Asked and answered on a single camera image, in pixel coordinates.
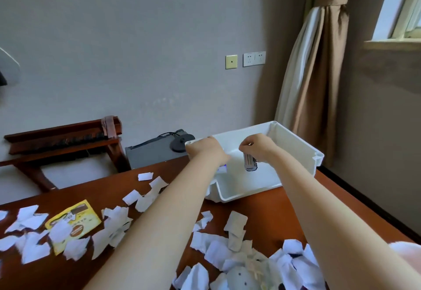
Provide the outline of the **grey clear cylinder device part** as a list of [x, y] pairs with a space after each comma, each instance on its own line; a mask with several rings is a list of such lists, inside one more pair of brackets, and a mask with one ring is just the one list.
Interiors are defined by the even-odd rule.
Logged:
[[244, 153], [244, 167], [248, 172], [253, 172], [258, 169], [257, 160], [251, 155]]

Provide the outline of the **scattered white paper scraps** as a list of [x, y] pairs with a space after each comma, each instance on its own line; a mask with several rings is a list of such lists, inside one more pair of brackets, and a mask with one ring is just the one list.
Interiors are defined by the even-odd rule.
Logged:
[[[0, 290], [81, 290], [111, 257], [131, 226], [143, 214], [123, 198], [133, 190], [151, 191], [150, 181], [140, 182], [129, 171], [95, 181], [43, 193], [0, 205], [7, 215], [0, 220]], [[84, 237], [67, 243], [56, 256], [45, 228], [47, 220], [87, 200], [101, 223]], [[232, 202], [204, 199], [202, 212], [212, 220], [202, 232], [228, 240], [224, 230], [232, 211], [245, 215], [244, 239], [270, 257], [285, 240], [307, 240], [283, 187]]]

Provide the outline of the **person's left hand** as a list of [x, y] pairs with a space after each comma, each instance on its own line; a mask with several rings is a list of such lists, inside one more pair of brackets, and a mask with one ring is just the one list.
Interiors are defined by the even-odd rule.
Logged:
[[201, 153], [196, 157], [204, 157], [209, 162], [215, 163], [218, 167], [227, 164], [231, 158], [213, 136], [201, 139], [201, 148]]

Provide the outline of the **person's right hand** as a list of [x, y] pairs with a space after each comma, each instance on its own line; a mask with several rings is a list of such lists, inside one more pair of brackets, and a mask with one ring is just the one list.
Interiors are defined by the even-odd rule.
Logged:
[[245, 139], [255, 140], [255, 156], [253, 157], [258, 162], [263, 162], [272, 165], [273, 161], [279, 155], [279, 152], [281, 150], [280, 147], [278, 147], [271, 138], [264, 135], [263, 133], [253, 134]]

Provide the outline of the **black round lamp base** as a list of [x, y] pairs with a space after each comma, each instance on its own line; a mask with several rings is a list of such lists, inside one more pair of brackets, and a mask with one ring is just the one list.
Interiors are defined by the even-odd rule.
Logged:
[[185, 153], [186, 152], [186, 142], [195, 140], [195, 137], [192, 134], [180, 134], [176, 135], [175, 138], [170, 143], [170, 149], [176, 153]]

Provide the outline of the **pink clothing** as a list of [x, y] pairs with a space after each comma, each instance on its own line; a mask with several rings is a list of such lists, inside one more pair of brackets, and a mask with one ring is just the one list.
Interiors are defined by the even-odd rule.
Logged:
[[421, 245], [411, 242], [398, 241], [389, 243], [389, 246], [419, 274], [421, 274]]

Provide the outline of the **white window frame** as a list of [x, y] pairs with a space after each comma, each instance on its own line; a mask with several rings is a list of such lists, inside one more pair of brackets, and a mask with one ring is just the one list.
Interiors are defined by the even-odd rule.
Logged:
[[373, 43], [421, 43], [421, 0], [384, 0]]

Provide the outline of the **person's right forearm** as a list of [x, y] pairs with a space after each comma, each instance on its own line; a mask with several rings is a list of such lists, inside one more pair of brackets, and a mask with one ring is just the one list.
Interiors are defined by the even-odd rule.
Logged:
[[331, 290], [421, 290], [421, 275], [297, 160], [255, 158], [276, 170]]

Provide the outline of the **white round plastic object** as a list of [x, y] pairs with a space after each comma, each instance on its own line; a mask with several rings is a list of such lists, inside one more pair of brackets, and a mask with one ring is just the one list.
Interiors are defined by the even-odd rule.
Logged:
[[243, 266], [235, 266], [227, 273], [229, 290], [261, 290], [260, 283]]

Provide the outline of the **dark wooden luggage rack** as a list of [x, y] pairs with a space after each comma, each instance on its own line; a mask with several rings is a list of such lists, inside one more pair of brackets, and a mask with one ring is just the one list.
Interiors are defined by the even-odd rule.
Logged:
[[116, 170], [130, 170], [121, 145], [122, 124], [117, 116], [68, 124], [29, 132], [8, 134], [4, 140], [10, 144], [9, 155], [14, 159], [0, 161], [0, 167], [14, 166], [41, 192], [58, 188], [44, 175], [45, 165], [74, 161], [96, 154], [108, 154]]

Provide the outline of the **white sheer curtain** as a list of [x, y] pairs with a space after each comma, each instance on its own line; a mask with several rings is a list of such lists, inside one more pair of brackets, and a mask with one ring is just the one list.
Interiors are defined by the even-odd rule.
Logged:
[[314, 0], [306, 1], [303, 25], [287, 63], [275, 113], [275, 121], [290, 131], [293, 131], [299, 93], [304, 85], [304, 75], [317, 37], [322, 13], [320, 7], [313, 7], [313, 4]]

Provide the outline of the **person's left forearm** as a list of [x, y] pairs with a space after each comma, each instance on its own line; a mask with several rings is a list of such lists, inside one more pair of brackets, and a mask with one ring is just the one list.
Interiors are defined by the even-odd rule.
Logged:
[[194, 157], [83, 290], [169, 290], [211, 179], [228, 159], [225, 153]]

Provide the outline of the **yellow printed card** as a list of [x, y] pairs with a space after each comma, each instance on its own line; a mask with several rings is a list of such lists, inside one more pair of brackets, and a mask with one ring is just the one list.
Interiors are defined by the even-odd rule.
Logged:
[[54, 254], [56, 256], [61, 254], [68, 242], [84, 237], [101, 222], [87, 200], [78, 202], [54, 215], [45, 223]]

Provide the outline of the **white wall socket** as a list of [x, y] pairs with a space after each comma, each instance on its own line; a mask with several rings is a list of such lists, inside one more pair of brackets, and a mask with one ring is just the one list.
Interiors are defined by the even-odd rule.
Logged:
[[243, 54], [243, 67], [262, 65], [266, 63], [266, 51]]

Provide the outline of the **brown curtain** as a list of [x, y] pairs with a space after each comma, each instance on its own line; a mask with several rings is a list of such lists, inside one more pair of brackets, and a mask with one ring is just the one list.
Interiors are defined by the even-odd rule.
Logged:
[[350, 15], [346, 5], [320, 7], [317, 37], [299, 93], [293, 133], [320, 150], [325, 167], [336, 152], [339, 84]]

